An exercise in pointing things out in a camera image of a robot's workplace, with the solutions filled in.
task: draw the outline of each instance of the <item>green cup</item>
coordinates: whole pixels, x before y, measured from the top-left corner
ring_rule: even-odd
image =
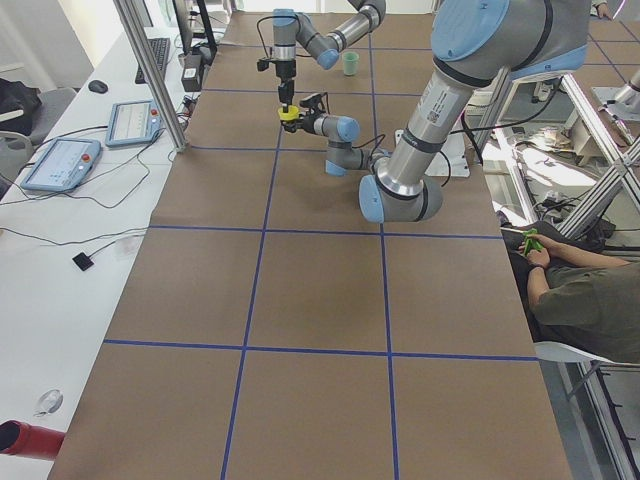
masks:
[[[348,77],[352,77],[358,71],[360,55],[356,52],[344,52],[342,54],[342,70]]]

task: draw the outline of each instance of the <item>keyboard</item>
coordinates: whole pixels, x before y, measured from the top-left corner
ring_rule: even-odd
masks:
[[[150,38],[149,46],[153,52],[153,56],[156,59],[156,65],[160,71],[160,76],[164,79],[164,75],[167,72],[167,61],[169,60],[169,51],[171,50],[170,38]],[[136,73],[136,83],[147,83],[144,79],[144,73],[142,68],[138,65],[138,72]]]

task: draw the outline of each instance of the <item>red cylinder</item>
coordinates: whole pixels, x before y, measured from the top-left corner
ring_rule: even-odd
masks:
[[[0,453],[19,457],[55,460],[64,433],[9,420],[0,425]]]

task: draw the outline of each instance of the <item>blue tablet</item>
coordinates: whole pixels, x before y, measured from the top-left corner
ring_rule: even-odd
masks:
[[[45,192],[72,190],[84,180],[101,152],[98,140],[56,138],[20,186]]]
[[[153,100],[116,103],[111,110],[107,147],[127,147],[151,143],[162,126]]]

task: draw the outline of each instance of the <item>black mouse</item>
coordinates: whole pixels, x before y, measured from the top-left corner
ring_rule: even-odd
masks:
[[[95,93],[107,93],[109,87],[101,80],[91,80],[89,82],[89,90]]]

